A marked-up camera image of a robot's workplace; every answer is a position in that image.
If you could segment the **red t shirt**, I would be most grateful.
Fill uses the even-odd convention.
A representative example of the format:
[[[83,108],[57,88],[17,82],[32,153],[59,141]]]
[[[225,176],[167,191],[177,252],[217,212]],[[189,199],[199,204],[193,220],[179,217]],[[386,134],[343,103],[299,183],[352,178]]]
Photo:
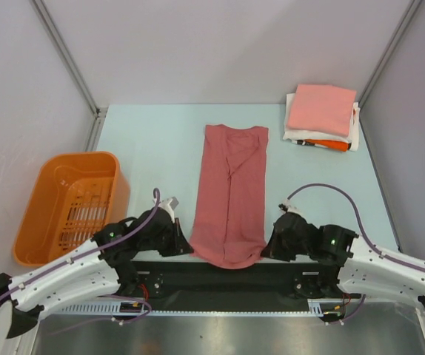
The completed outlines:
[[[190,245],[196,257],[225,269],[247,268],[266,246],[265,183],[269,130],[205,128]]]

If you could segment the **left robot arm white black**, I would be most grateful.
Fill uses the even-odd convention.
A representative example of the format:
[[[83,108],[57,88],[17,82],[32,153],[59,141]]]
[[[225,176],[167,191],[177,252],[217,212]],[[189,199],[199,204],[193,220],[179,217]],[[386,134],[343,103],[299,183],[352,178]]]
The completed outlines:
[[[7,338],[77,302],[96,297],[130,297],[142,281],[133,262],[141,251],[162,257],[191,254],[178,218],[163,208],[109,223],[68,254],[17,277],[0,274],[0,306],[12,305]]]

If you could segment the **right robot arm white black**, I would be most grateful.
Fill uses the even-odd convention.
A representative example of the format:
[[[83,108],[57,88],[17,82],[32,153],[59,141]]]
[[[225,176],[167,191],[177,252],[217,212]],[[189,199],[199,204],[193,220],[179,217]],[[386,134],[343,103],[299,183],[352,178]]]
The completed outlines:
[[[295,277],[302,298],[358,294],[412,305],[425,311],[425,261],[379,249],[364,236],[337,225],[316,227],[302,216],[280,216],[262,257],[291,262],[298,255],[319,263],[311,277]]]

